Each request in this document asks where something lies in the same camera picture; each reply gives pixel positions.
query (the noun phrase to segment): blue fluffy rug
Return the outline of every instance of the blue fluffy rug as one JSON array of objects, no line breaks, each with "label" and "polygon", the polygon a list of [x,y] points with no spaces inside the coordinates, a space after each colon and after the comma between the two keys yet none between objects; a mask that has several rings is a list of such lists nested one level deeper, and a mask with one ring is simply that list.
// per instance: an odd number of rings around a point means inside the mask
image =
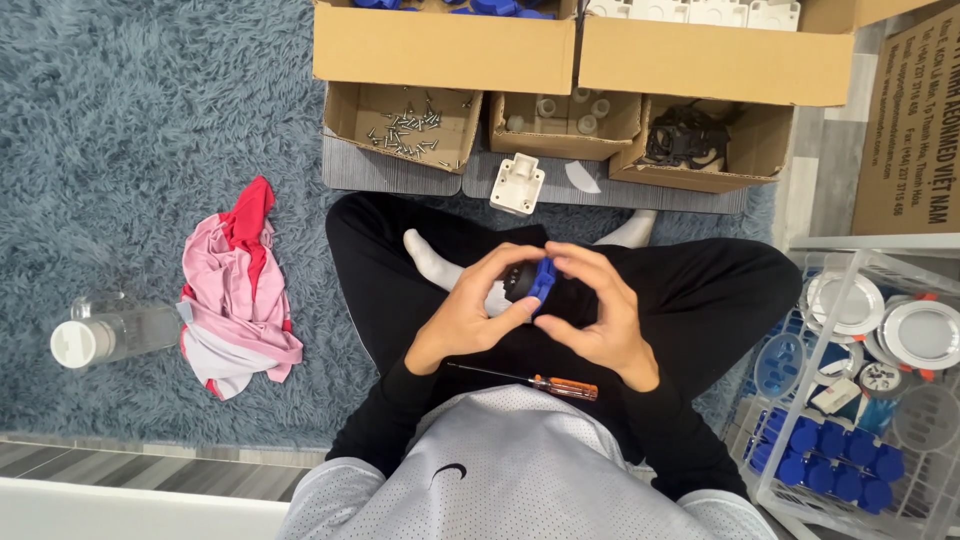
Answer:
[{"label": "blue fluffy rug", "polygon": [[[323,85],[306,0],[0,0],[0,430],[320,447],[375,379],[324,236],[340,195],[320,182]],[[61,368],[50,332],[77,296],[174,303],[183,240],[257,174],[273,184],[275,254],[304,362],[220,402],[173,350]],[[654,242],[767,239],[774,187],[746,213],[666,213]],[[484,201],[429,204],[496,227]],[[626,210],[538,207],[558,239],[590,241]],[[700,408],[715,424],[731,391]]]}]

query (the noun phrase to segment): clear plastic bin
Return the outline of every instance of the clear plastic bin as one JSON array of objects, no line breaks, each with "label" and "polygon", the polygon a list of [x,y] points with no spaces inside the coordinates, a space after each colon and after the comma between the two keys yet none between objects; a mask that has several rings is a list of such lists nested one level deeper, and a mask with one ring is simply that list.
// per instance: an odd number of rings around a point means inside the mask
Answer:
[{"label": "clear plastic bin", "polygon": [[[838,298],[846,299],[855,275],[859,273],[875,283],[885,296],[932,293],[937,295],[938,302],[960,307],[960,282],[871,250],[853,253],[790,252],[787,255],[804,272],[804,294],[805,286],[813,276],[823,271],[841,272],[844,273],[844,279]],[[820,332],[823,336],[832,334],[839,316],[838,307],[839,303],[828,313]],[[787,445],[787,437],[776,439],[768,465],[762,473],[751,467],[750,458],[756,447],[753,444],[757,432],[756,419],[760,419],[762,430],[770,417],[769,414],[761,415],[760,411],[770,410],[773,406],[786,409],[788,416],[782,432],[789,433],[805,408],[808,392],[816,384],[813,378],[828,339],[819,338],[809,330],[805,315],[808,313],[801,313],[798,305],[757,344],[750,368],[740,384],[739,394],[722,431],[731,455],[741,465],[740,472],[751,495],[757,503],[771,510],[862,540],[942,540],[957,521],[960,502],[960,466],[957,463],[960,440],[955,436],[960,426],[960,365],[939,372],[941,377],[935,382],[913,387],[903,397],[897,413],[902,416],[895,416],[881,441],[903,450],[906,474],[891,484],[893,503],[879,515],[868,513],[855,503],[844,503],[831,495],[821,495],[800,485],[787,486],[775,479],[774,473]],[[803,346],[797,353],[802,368],[796,374],[795,381],[783,383],[785,395],[768,399],[757,393],[757,385],[765,381],[755,380],[756,359],[762,347],[772,339],[796,341],[785,334],[800,337]],[[756,372],[761,374],[762,370],[760,366]],[[920,389],[924,392],[922,395],[912,395]],[[745,404],[750,401],[752,404],[747,410]],[[753,420],[745,422],[744,418]]]}]

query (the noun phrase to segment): person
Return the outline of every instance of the person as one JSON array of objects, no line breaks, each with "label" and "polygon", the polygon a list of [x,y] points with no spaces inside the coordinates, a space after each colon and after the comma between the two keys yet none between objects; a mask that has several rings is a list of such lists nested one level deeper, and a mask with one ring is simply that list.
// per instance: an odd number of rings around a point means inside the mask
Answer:
[{"label": "person", "polygon": [[[690,401],[797,301],[783,254],[727,238],[585,248],[378,193],[340,199],[326,235],[381,377],[301,480],[278,539],[776,538]],[[491,316],[505,269],[544,257],[563,276],[542,306]],[[449,292],[425,277],[441,281],[445,262],[459,269]],[[588,382],[598,398],[446,360]],[[644,458],[650,484],[628,465]]]}]

